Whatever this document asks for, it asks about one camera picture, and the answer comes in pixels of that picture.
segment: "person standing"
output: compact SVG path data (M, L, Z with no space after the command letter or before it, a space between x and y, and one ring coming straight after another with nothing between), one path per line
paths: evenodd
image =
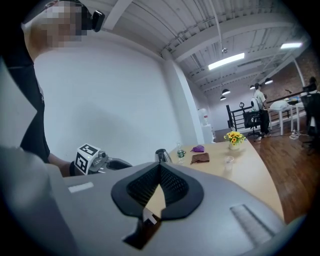
M55 156L47 145L44 128L44 93L38 84L34 61L48 51L64 47L66 42L78 41L92 29L91 14L78 0L47 0L41 13L26 25L14 28L11 44L3 59L16 85L36 109L20 147L59 167L63 177L80 175L74 162Z
M269 109L267 107L267 103L266 103L266 97L265 95L262 93L261 91L261 84L256 83L254 85L255 87L255 92L253 97L256 98L258 105L259 105L259 115L260 115L260 120L261 120L261 125L260 125L260 132L261 132L261 137L265 138L265 137L269 137Z

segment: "black shirt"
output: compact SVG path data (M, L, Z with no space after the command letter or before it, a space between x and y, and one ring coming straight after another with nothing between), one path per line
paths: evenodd
M36 78L34 62L25 44L22 28L17 28L13 35L10 40L12 43L6 48L3 59L16 85L37 111L20 146L48 163L50 150L45 136L44 98Z

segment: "wooden floor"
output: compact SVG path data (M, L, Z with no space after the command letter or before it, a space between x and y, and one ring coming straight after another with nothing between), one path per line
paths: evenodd
M302 118L302 134L306 134L305 123ZM229 131L216 131L214 141L225 141L223 136ZM271 131L271 137L255 142L252 137L248 138L273 179L286 223L308 212L320 178L320 154L315 152L308 156L308 149L302 143L310 141L311 138L300 136L293 140L289 138L291 133L290 122L286 122L283 136L280 136L280 128L276 126Z

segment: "brick wall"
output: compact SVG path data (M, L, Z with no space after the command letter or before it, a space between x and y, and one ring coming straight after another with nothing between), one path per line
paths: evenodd
M312 76L320 83L320 61L312 46L309 46L296 59L296 62L300 67L306 86L309 84L309 78ZM284 96L289 97L289 93L285 91L285 89L293 93L302 91L302 82L296 65L293 62L272 76L272 80L273 83L263 85L261 89L261 91L267 95L267 101Z

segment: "brown napkin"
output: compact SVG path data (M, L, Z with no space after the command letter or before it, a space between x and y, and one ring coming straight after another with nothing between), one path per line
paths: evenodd
M206 162L210 162L208 153L195 154L192 156L191 165L193 163L206 163Z

